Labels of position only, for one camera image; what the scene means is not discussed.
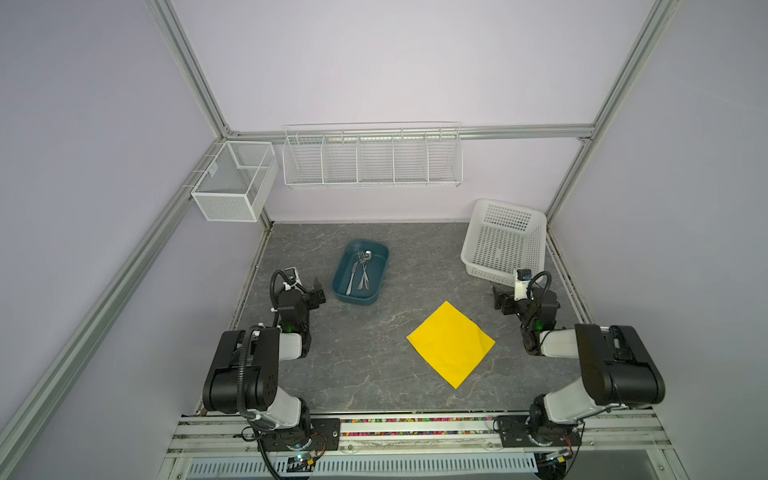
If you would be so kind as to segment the yellow paper napkin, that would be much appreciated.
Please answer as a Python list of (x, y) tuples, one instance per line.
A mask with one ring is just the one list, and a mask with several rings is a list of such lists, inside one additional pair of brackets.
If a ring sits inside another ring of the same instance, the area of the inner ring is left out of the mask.
[(495, 345), (495, 340), (449, 302), (443, 302), (407, 336), (416, 352), (458, 389)]

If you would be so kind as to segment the silver fork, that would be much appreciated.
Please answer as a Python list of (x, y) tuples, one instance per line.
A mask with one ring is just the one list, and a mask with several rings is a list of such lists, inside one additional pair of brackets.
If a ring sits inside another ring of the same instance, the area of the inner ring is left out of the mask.
[(362, 269), (361, 278), (358, 284), (359, 290), (367, 291), (369, 289), (369, 278), (367, 273), (367, 265), (369, 261), (372, 259), (372, 252), (370, 250), (365, 250), (359, 253), (359, 264)]

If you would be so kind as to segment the teal plastic tray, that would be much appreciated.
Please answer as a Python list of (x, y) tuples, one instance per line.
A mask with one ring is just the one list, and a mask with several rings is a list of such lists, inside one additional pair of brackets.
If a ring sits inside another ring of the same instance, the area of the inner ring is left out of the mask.
[[(373, 254), (372, 259), (367, 265), (369, 289), (367, 291), (358, 289), (362, 274), (362, 269), (359, 265), (355, 275), (352, 293), (350, 296), (346, 296), (345, 290), (350, 277), (351, 268), (354, 262), (359, 260), (359, 253), (365, 250), (370, 250)], [(373, 305), (378, 300), (383, 285), (384, 275), (387, 270), (388, 260), (389, 249), (386, 245), (369, 240), (353, 240), (348, 243), (344, 249), (337, 271), (332, 280), (332, 291), (341, 302), (358, 306)]]

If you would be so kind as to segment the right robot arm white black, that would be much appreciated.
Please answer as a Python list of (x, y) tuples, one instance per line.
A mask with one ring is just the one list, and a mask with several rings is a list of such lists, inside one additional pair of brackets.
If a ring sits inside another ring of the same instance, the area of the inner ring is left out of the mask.
[(580, 421), (613, 408), (661, 403), (662, 375), (635, 328), (579, 323), (559, 328), (558, 297), (548, 271), (520, 269), (513, 285), (492, 288), (494, 308), (519, 320), (523, 347), (531, 356), (576, 360), (580, 377), (535, 398), (526, 422), (532, 434)]

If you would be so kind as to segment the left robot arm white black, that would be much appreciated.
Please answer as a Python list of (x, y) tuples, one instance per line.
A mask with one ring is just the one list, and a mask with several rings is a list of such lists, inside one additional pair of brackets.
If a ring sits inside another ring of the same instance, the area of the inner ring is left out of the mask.
[(257, 434), (312, 434), (306, 402), (279, 386), (283, 361), (308, 355), (310, 312), (326, 302), (322, 284), (301, 281), (295, 268), (276, 270), (269, 283), (270, 324), (224, 332), (202, 390), (206, 410), (239, 415)]

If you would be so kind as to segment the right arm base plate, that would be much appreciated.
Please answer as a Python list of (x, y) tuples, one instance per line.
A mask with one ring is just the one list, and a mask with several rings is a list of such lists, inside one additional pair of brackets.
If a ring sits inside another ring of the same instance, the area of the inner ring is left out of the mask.
[(497, 416), (493, 430), (505, 448), (575, 448), (582, 444), (578, 424), (556, 424), (549, 420), (536, 424), (528, 415)]

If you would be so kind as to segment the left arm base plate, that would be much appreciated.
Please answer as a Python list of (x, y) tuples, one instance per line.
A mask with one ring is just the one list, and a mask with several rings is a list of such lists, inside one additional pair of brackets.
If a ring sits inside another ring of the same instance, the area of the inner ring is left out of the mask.
[(338, 417), (312, 416), (298, 426), (261, 435), (268, 452), (336, 451), (341, 440), (341, 421)]

